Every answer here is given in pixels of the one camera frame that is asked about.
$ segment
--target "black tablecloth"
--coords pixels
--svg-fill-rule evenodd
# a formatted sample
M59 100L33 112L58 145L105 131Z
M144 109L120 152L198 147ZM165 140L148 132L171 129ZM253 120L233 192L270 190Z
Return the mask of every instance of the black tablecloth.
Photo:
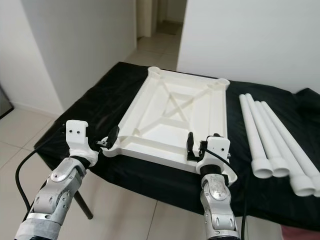
M89 123L89 143L101 140L117 125L148 75L147 67L120 62L94 87L60 116L51 129L35 145L49 138L67 120ZM226 91L228 138L231 142L230 163L240 180L230 187L231 207L241 216L244 200L251 216L279 224L320 231L320 198L296 196L289 177L256 178L251 170L251 154L240 108L239 95L250 93L258 101L266 101L294 138L320 169L320 96L310 89L297 94L261 84L231 81ZM68 156L69 148L62 134L57 134L40 151L50 168ZM91 171L106 181L203 214L200 202L200 176L133 157L118 155L107 158L100 154ZM242 183L249 178L246 194Z

